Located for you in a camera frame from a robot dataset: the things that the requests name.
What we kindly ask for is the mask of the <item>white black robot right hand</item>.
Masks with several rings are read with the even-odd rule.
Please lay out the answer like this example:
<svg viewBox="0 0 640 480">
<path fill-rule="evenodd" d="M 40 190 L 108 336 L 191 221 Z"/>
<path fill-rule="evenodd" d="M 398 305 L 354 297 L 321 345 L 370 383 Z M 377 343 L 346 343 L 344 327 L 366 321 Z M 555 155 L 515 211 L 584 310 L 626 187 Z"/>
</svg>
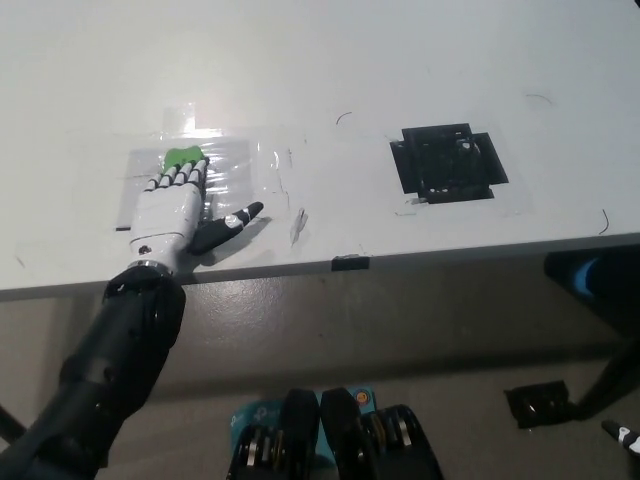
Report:
<svg viewBox="0 0 640 480">
<path fill-rule="evenodd" d="M 613 420 L 602 421 L 601 427 L 631 456 L 640 457 L 640 435 L 638 432 Z"/>
</svg>

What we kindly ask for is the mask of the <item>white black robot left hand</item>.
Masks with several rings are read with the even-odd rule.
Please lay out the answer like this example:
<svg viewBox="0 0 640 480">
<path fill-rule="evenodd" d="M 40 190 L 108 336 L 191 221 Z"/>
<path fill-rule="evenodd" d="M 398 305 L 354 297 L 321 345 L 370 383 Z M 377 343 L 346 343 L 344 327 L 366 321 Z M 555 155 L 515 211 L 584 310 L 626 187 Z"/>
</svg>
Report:
<svg viewBox="0 0 640 480">
<path fill-rule="evenodd" d="M 138 196 L 130 227 L 130 267 L 175 275 L 187 255 L 201 256 L 238 236 L 264 209 L 261 202 L 204 222 L 209 159 L 168 167 L 151 177 Z"/>
</svg>

